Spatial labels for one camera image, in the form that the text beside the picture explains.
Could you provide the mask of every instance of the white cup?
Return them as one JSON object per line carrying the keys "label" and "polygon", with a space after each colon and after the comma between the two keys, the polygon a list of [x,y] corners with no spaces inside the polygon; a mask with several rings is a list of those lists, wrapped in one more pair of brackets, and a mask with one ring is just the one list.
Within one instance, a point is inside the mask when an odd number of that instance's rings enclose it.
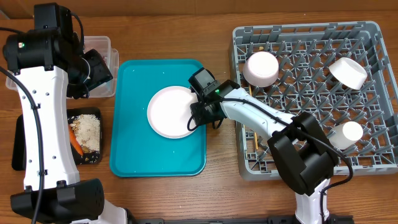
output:
{"label": "white cup", "polygon": [[331,130],[335,131],[335,134],[330,137],[329,141],[332,146],[341,150],[355,144],[363,135],[361,125],[354,121],[348,121],[347,123],[337,125]]}
{"label": "white cup", "polygon": [[340,58],[329,66],[330,73],[342,84],[358,90],[368,74],[365,69],[351,58]]}

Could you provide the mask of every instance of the white plate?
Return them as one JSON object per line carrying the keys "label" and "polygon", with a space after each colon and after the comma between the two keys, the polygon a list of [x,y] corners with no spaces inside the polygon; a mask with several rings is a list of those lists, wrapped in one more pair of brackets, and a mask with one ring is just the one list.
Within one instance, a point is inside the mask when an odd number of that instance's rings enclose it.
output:
{"label": "white plate", "polygon": [[[147,117],[151,128],[159,135],[178,139],[188,136],[188,120],[191,117],[190,105],[197,102],[195,93],[182,86],[170,86],[158,91],[150,99]],[[195,127],[192,121],[190,128]]]}

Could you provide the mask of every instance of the carrot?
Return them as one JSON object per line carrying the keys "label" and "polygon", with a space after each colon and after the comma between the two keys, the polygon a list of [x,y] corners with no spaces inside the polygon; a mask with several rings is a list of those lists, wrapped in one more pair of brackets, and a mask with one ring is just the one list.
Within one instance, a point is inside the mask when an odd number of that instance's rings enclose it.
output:
{"label": "carrot", "polygon": [[70,139],[70,144],[76,149],[76,152],[79,153],[81,156],[83,156],[83,150],[81,149],[80,144],[76,140],[75,133],[73,132],[72,128],[68,125],[69,127],[69,139]]}

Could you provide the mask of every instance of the plastic container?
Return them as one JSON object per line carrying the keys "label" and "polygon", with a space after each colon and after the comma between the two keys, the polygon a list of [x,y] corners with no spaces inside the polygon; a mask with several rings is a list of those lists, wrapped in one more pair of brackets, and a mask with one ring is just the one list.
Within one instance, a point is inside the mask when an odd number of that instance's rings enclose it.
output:
{"label": "plastic container", "polygon": [[[90,91],[90,98],[112,97],[116,91],[119,70],[119,52],[111,48],[111,40],[106,36],[85,36],[85,52],[95,49],[104,58],[106,65],[113,75],[113,79]],[[6,87],[17,91],[16,84],[7,77]]]}
{"label": "plastic container", "polygon": [[[332,128],[358,122],[363,137],[343,151],[355,175],[398,172],[398,87],[386,46],[375,22],[290,24],[237,27],[231,43],[231,78],[248,92],[242,70],[246,60],[260,51],[272,53],[279,61],[279,77],[268,88],[252,87],[253,96],[277,110],[312,113],[330,138]],[[366,71],[359,90],[345,88],[329,73],[339,58],[351,58]],[[236,126],[239,173],[246,180],[279,179],[265,141],[254,149],[254,133]],[[348,174],[344,162],[335,174]]]}
{"label": "plastic container", "polygon": [[[70,145],[72,150],[72,156],[75,160],[76,165],[80,164],[97,164],[102,160],[102,116],[101,111],[98,108],[75,108],[67,109],[68,124],[71,124],[77,116],[82,114],[93,114],[99,119],[99,152],[84,153],[83,157],[76,152],[75,148]],[[17,119],[15,139],[14,139],[14,150],[12,152],[11,166],[14,170],[20,171],[26,169],[26,146],[25,146],[25,132],[24,132],[24,117],[20,115]]]}

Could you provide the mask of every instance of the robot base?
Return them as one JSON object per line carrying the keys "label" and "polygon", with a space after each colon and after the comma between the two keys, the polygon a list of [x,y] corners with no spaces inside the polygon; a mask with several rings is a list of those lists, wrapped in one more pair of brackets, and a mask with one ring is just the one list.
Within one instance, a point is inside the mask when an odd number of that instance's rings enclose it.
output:
{"label": "robot base", "polygon": [[127,214],[127,224],[138,224],[136,218],[134,218],[130,210],[128,210],[128,208],[125,208],[125,211]]}
{"label": "robot base", "polygon": [[[352,216],[330,215],[327,224],[354,224]],[[138,220],[138,224],[300,224],[295,215],[269,218],[234,218],[221,220],[163,220],[161,218]]]}

